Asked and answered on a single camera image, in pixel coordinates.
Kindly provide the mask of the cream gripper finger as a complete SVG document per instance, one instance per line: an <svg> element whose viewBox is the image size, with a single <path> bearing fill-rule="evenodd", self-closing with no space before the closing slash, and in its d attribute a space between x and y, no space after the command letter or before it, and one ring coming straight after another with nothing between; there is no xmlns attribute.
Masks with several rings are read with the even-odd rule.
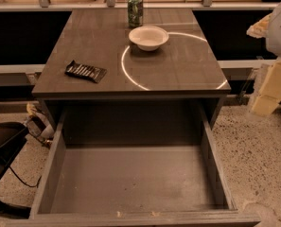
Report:
<svg viewBox="0 0 281 227"><path fill-rule="evenodd" d="M266 15L258 22L251 25L247 29L246 34L257 39L266 38L268 33L268 25L269 25L270 18L271 18L270 14Z"/></svg>
<svg viewBox="0 0 281 227"><path fill-rule="evenodd" d="M250 113L268 116L281 102L281 58L272 65L263 65L255 79Z"/></svg>

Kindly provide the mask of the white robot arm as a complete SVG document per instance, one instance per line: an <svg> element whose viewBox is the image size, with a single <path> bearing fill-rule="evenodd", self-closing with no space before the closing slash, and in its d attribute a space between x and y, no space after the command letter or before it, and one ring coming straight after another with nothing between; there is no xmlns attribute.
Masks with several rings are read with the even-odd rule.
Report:
<svg viewBox="0 0 281 227"><path fill-rule="evenodd" d="M263 64L257 72L250 99L251 114L268 116L281 102L281 2L271 14L250 26L247 34L265 38L267 50L277 56L272 65Z"/></svg>

